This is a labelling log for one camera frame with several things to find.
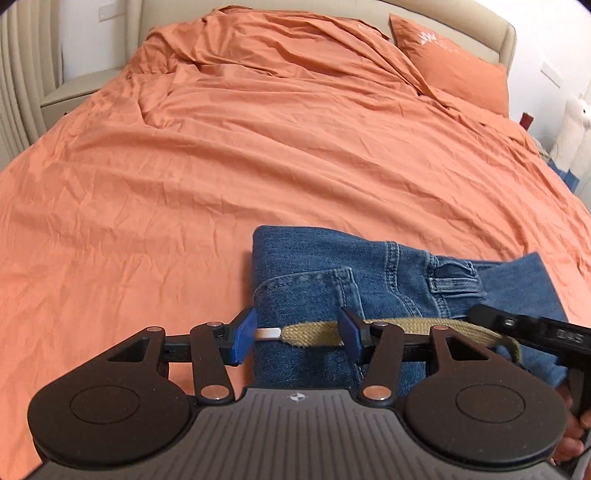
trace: beige curtain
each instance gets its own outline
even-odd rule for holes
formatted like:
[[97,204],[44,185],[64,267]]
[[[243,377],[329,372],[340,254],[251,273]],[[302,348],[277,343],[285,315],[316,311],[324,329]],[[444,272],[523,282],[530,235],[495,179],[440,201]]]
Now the beige curtain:
[[43,97],[63,83],[60,0],[19,0],[0,17],[0,168],[47,130]]

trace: red object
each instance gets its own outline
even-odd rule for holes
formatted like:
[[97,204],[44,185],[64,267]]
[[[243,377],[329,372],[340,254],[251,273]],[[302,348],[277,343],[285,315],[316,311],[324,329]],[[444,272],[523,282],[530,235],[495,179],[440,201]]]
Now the red object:
[[523,128],[525,128],[525,131],[527,132],[530,129],[531,123],[533,121],[534,121],[534,117],[532,117],[528,113],[524,113],[523,115],[521,115],[521,121],[519,122],[519,124]]

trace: jeans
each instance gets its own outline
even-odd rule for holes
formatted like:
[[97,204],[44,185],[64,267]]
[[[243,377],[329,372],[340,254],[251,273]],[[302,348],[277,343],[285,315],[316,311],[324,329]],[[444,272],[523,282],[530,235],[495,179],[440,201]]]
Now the jeans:
[[[567,321],[536,253],[506,263],[468,261],[323,228],[262,226],[254,233],[252,269],[259,327],[336,320],[345,306],[364,319],[458,319],[478,303]],[[554,356],[522,350],[534,375],[552,386],[562,382],[566,369]],[[255,345],[258,386],[355,390],[362,376],[343,348]],[[424,377],[424,364],[404,363],[399,395]]]

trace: finger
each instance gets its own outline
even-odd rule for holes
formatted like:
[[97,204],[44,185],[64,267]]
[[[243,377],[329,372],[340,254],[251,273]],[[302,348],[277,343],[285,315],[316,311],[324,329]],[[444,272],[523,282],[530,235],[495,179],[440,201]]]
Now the finger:
[[583,436],[583,433],[585,433],[585,430],[583,430],[583,427],[577,420],[577,417],[575,417],[572,413],[569,413],[567,415],[568,416],[566,418],[566,431],[564,432],[564,436],[570,437],[572,439],[581,438]]
[[591,428],[591,410],[587,410],[581,415],[581,425],[584,429]]
[[570,460],[573,459],[573,457],[571,457],[570,455],[564,455],[562,453],[556,452],[552,458],[554,460],[556,460],[557,462],[569,462]]
[[558,392],[558,395],[560,395],[562,397],[562,399],[564,400],[564,403],[566,403],[566,407],[570,410],[571,408],[573,408],[573,396],[570,393],[570,388],[566,383],[563,383],[561,386],[559,386],[558,388],[556,388],[556,391]]
[[578,457],[581,455],[581,453],[583,453],[584,450],[585,447],[583,446],[583,442],[580,440],[562,437],[558,447],[556,448],[556,453],[572,458]]

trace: blue gripper pad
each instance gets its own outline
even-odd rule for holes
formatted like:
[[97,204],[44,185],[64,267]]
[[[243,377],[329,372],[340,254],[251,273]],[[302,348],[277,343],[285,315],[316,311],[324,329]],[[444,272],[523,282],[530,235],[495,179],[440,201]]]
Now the blue gripper pad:
[[240,322],[240,318],[237,319],[240,325],[234,330],[234,341],[228,359],[228,365],[232,367],[240,365],[244,361],[251,345],[255,341],[256,327],[258,324],[256,310],[254,308],[250,308],[250,311],[245,309],[242,311],[240,317],[242,315],[245,315],[246,318],[242,322]]
[[343,310],[339,310],[337,318],[340,339],[345,344],[345,351],[349,358],[356,364],[363,360],[363,346],[361,345],[361,333],[352,319]]

